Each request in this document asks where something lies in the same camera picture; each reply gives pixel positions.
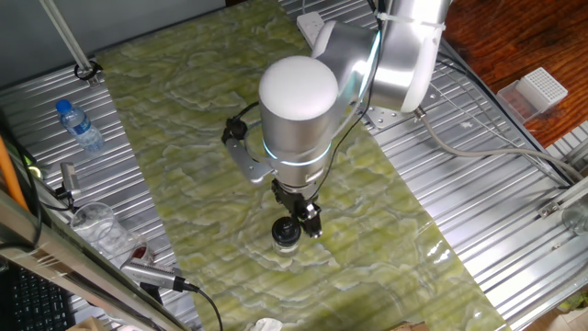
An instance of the keyboard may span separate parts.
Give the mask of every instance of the keyboard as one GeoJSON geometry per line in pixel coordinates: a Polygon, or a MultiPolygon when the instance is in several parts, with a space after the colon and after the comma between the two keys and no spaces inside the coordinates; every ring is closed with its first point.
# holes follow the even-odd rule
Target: keyboard
{"type": "Polygon", "coordinates": [[[65,331],[74,325],[68,292],[14,264],[0,274],[0,327],[15,331],[65,331]]]}

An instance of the red object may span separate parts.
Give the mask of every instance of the red object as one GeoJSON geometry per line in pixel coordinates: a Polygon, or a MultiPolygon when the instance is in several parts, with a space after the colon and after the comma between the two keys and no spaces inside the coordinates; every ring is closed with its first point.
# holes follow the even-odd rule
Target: red object
{"type": "Polygon", "coordinates": [[[145,252],[147,252],[147,246],[146,245],[145,246],[141,246],[141,247],[135,249],[135,251],[132,253],[132,257],[141,259],[141,258],[143,258],[145,256],[145,252]]]}

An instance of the plastic water bottle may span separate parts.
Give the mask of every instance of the plastic water bottle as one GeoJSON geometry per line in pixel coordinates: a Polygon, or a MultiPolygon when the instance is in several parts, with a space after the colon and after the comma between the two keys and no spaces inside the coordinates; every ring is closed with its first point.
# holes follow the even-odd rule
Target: plastic water bottle
{"type": "Polygon", "coordinates": [[[59,122],[75,137],[77,143],[88,152],[98,151],[104,145],[104,140],[96,126],[92,125],[84,111],[67,100],[60,100],[55,105],[59,112],[59,122]]]}

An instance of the blue bottle cap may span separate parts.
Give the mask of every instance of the blue bottle cap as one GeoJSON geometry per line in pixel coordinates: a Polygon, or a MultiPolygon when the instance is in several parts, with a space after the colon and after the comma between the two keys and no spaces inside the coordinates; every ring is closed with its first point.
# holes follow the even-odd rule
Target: blue bottle cap
{"type": "Polygon", "coordinates": [[[66,112],[69,112],[70,110],[72,110],[72,104],[63,99],[63,100],[59,100],[56,104],[55,104],[55,108],[57,109],[58,112],[65,114],[66,112]]]}

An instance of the black clamp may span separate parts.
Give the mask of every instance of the black clamp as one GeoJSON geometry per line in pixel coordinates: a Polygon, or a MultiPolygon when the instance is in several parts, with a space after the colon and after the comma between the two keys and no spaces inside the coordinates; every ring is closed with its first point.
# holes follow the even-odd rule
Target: black clamp
{"type": "Polygon", "coordinates": [[[73,74],[75,74],[76,77],[80,78],[80,80],[83,81],[87,81],[92,79],[92,77],[94,77],[98,71],[102,70],[102,67],[100,66],[100,64],[94,62],[94,61],[90,61],[90,64],[92,64],[92,72],[90,74],[87,74],[83,77],[80,77],[80,75],[78,74],[78,70],[80,70],[80,65],[76,64],[74,69],[73,69],[73,74]]]}
{"type": "Polygon", "coordinates": [[[226,126],[222,132],[222,143],[226,144],[229,138],[234,138],[238,141],[245,139],[247,133],[247,124],[244,121],[236,118],[227,119],[226,126]]]}
{"type": "Polygon", "coordinates": [[[322,235],[321,207],[314,203],[317,197],[305,200],[300,193],[286,192],[277,179],[272,180],[272,192],[277,203],[286,207],[292,219],[299,220],[300,226],[309,237],[318,238],[322,235]]]}

